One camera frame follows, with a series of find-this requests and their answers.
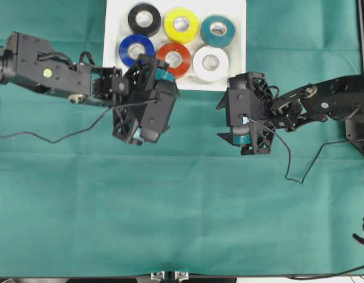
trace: white tray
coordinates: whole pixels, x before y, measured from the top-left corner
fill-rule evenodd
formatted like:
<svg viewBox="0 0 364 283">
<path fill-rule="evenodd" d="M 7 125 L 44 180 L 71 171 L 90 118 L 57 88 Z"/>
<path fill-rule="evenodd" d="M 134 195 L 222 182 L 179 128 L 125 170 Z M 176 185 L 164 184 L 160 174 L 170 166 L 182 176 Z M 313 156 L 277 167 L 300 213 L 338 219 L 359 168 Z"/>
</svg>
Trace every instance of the white tray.
<svg viewBox="0 0 364 283">
<path fill-rule="evenodd" d="M 162 26 L 160 31 L 150 38 L 154 44 L 155 50 L 170 42 L 167 38 L 163 22 L 167 12 L 174 8 L 187 8 L 193 11 L 200 20 L 200 23 L 210 15 L 222 15 L 230 19 L 236 27 L 236 35 L 233 42 L 226 48 L 225 52 L 229 56 L 230 66 L 228 76 L 221 81 L 213 84 L 207 84 L 199 80 L 192 67 L 188 73 L 177 80 L 178 88 L 181 90 L 210 90 L 225 91 L 227 88 L 227 79 L 246 71 L 246 1 L 245 0 L 225 0 L 225 1 L 207 1 L 207 0 L 149 0 L 146 1 L 154 5 L 161 14 Z M 107 0 L 106 23 L 105 23 L 105 43 L 104 43 L 104 61 L 105 67 L 122 68 L 127 71 L 128 68 L 121 62 L 118 54 L 120 42 L 132 32 L 128 26 L 127 16 L 131 8 L 142 1 L 136 0 Z M 194 57 L 195 52 L 205 43 L 200 37 L 200 33 L 191 43 L 185 46 Z"/>
</svg>

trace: tape roll center hole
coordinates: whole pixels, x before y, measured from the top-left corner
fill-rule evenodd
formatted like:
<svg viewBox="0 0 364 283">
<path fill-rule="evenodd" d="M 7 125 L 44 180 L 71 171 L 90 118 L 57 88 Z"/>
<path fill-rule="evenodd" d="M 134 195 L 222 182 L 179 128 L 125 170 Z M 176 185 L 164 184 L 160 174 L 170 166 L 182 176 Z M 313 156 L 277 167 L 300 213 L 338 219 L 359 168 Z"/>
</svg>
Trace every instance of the tape roll center hole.
<svg viewBox="0 0 364 283">
<path fill-rule="evenodd" d="M 213 22 L 211 25 L 210 25 L 210 31 L 214 34 L 214 35 L 217 35 L 219 37 L 222 37 L 224 36 L 227 31 L 228 31 L 228 28 L 227 26 L 222 23 L 222 22 Z"/>
<path fill-rule="evenodd" d="M 185 17 L 178 17 L 173 22 L 174 28 L 179 32 L 187 31 L 190 27 L 190 21 Z"/>
<path fill-rule="evenodd" d="M 203 58 L 203 67 L 209 71 L 213 72 L 217 70 L 220 66 L 220 60 L 215 55 L 207 55 Z"/>
<path fill-rule="evenodd" d="M 153 23 L 153 16 L 148 11 L 140 11 L 137 13 L 135 21 L 139 27 L 147 28 Z"/>
<path fill-rule="evenodd" d="M 131 59 L 136 60 L 140 54 L 145 54 L 145 47 L 140 43 L 132 43 L 128 48 Z"/>
<path fill-rule="evenodd" d="M 178 68 L 182 64 L 182 56 L 177 51 L 170 51 L 165 56 L 165 62 L 169 64 L 170 68 Z"/>
</svg>

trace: white tape roll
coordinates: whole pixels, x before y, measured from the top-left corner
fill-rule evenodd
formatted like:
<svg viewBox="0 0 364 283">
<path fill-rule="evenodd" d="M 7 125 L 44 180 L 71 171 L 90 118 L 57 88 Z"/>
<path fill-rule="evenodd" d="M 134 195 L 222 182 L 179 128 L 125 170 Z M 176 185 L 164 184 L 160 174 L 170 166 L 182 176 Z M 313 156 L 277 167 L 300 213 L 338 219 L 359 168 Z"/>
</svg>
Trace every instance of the white tape roll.
<svg viewBox="0 0 364 283">
<path fill-rule="evenodd" d="M 215 83 L 227 75 L 229 58 L 224 50 L 205 46 L 195 53 L 193 68 L 199 79 L 207 83 Z"/>
</svg>

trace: red tape roll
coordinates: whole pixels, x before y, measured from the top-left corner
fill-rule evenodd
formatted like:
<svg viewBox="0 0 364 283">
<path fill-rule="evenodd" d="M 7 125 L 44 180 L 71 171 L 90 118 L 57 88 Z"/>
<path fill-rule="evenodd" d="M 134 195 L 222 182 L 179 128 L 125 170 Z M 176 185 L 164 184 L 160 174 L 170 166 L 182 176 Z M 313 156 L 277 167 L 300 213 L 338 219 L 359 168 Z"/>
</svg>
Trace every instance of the red tape roll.
<svg viewBox="0 0 364 283">
<path fill-rule="evenodd" d="M 183 77 L 191 66 L 190 52 L 185 46 L 179 43 L 172 42 L 162 46 L 156 56 L 158 59 L 169 63 L 170 66 L 168 71 L 175 76 L 175 78 Z M 168 60 L 168 57 L 174 57 L 176 60 L 168 62 L 170 61 Z M 174 66 L 172 63 L 175 63 L 176 61 L 179 61 L 180 64 Z"/>
</svg>

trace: yellow tape roll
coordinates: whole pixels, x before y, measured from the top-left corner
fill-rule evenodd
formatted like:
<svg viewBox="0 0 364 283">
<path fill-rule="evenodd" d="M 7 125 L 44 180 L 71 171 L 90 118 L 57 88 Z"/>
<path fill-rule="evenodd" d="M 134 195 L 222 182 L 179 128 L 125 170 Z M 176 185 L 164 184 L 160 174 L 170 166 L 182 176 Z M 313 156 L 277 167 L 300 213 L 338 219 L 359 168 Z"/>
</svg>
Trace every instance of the yellow tape roll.
<svg viewBox="0 0 364 283">
<path fill-rule="evenodd" d="M 188 9 L 174 9 L 166 15 L 164 27 L 170 40 L 185 44 L 194 40 L 198 34 L 199 20 Z"/>
</svg>

